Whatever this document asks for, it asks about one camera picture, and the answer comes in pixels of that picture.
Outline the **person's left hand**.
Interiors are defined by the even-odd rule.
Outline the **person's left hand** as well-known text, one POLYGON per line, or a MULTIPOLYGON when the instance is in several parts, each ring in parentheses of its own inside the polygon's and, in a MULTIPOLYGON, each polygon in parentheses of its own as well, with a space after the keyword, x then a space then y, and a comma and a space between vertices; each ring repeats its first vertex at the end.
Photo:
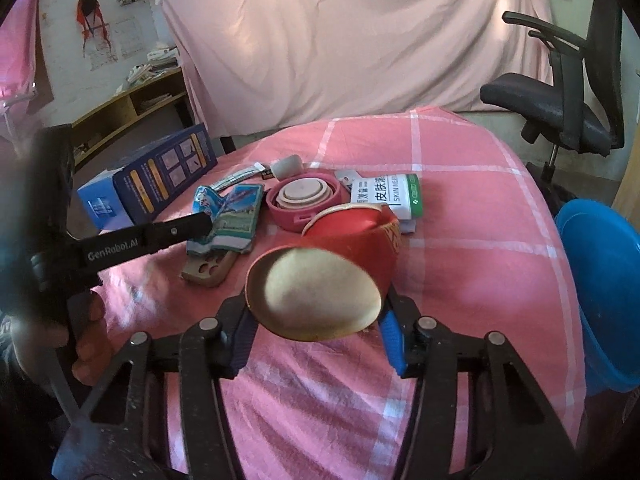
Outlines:
MULTIPOLYGON (((110 365, 113 348, 107 338, 105 304, 101 296, 92 290, 85 296, 84 307, 88 324, 76 337, 77 359, 73 362, 72 373, 78 382, 94 386, 110 365)), ((65 347, 68 343, 66 328, 15 316, 10 316, 9 321, 17 364, 34 384, 43 386, 46 383, 41 359, 43 349, 65 347)))

